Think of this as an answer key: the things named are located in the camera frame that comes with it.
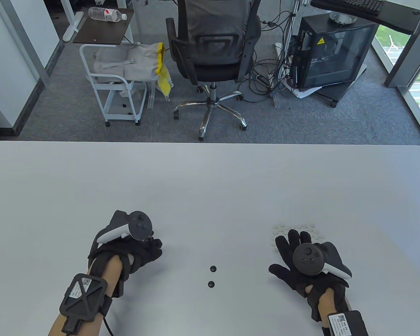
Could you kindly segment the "person's left hand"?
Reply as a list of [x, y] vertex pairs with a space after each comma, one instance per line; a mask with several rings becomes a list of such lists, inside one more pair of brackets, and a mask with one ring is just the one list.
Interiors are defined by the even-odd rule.
[[153, 237], [148, 237], [146, 240], [117, 238], [103, 243], [98, 248], [92, 248], [88, 256], [89, 266], [95, 260], [109, 261], [113, 256], [118, 256], [123, 268], [119, 278], [125, 282], [130, 274], [135, 273], [140, 267], [160, 258], [162, 245], [160, 239]]

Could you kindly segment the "person's right hand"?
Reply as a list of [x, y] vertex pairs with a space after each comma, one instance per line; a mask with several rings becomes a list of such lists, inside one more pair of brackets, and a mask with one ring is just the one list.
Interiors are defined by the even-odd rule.
[[295, 229], [291, 229], [287, 237], [277, 236], [275, 244], [287, 267], [272, 264], [268, 270], [300, 296], [307, 299], [307, 303], [312, 309], [312, 319], [315, 322], [321, 322], [323, 331], [328, 332], [328, 316], [349, 311], [345, 298], [345, 290], [349, 285], [344, 279], [330, 273], [322, 272], [316, 276], [307, 276], [298, 271], [293, 263], [293, 253], [299, 245], [311, 242], [308, 232], [298, 233]]

